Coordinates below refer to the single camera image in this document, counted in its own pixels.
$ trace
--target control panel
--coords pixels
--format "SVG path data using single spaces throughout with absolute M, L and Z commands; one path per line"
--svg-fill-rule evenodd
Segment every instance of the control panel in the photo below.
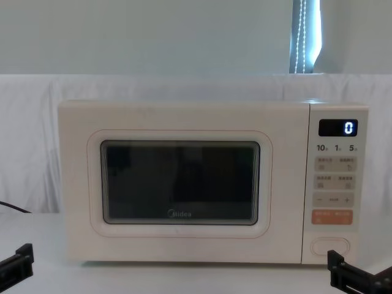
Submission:
M 302 263 L 355 259 L 368 108 L 311 104 Z

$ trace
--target white wall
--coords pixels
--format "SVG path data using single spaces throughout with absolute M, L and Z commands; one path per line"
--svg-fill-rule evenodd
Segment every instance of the white wall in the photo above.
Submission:
M 0 74 L 287 73 L 288 0 L 1 0 Z
M 392 1 L 322 0 L 323 48 L 315 72 L 392 73 Z

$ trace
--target door release button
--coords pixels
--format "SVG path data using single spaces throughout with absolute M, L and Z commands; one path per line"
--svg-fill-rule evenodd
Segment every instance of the door release button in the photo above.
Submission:
M 311 252 L 314 255 L 327 255 L 329 250 L 335 250 L 341 255 L 350 250 L 350 243 L 344 238 L 317 238 L 311 243 Z

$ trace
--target white microwave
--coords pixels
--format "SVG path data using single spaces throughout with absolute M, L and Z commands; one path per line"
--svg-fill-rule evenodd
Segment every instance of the white microwave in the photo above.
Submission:
M 63 102 L 69 257 L 354 262 L 367 123 L 358 104 Z

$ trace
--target midea logo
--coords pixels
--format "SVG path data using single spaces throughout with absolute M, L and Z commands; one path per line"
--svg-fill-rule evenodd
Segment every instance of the midea logo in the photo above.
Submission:
M 192 217 L 192 213 L 188 213 L 187 211 L 177 211 L 174 209 L 170 209 L 167 211 L 167 216 L 171 219 L 176 217 Z

